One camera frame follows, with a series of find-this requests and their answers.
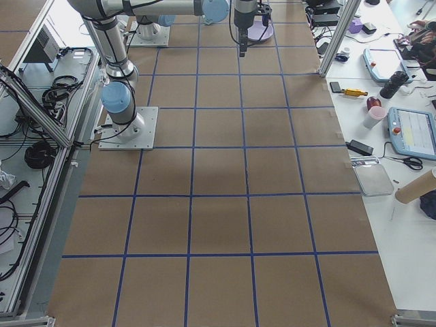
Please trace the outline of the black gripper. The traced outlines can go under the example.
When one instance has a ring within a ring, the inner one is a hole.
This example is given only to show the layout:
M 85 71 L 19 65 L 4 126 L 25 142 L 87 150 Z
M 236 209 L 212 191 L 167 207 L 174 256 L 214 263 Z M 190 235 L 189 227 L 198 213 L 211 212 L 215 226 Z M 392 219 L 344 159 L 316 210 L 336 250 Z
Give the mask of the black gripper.
M 255 0 L 235 0 L 234 24 L 238 28 L 239 57 L 247 52 L 247 29 L 253 25 L 255 17 Z

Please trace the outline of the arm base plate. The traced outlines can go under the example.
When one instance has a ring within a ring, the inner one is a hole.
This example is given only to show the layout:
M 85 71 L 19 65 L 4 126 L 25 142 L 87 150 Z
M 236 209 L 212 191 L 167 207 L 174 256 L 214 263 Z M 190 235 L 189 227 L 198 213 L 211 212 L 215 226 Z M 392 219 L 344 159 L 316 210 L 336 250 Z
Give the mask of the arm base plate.
M 110 124 L 112 127 L 103 130 L 103 140 L 99 142 L 99 150 L 144 149 L 149 151 L 153 149 L 159 108 L 157 106 L 137 107 L 136 111 L 135 120 L 126 130 L 120 125 L 114 125 L 110 115 L 106 115 L 105 124 Z
M 170 27 L 163 27 L 152 22 L 149 25 L 138 25 L 133 21 L 127 38 L 127 45 L 131 47 L 168 47 Z

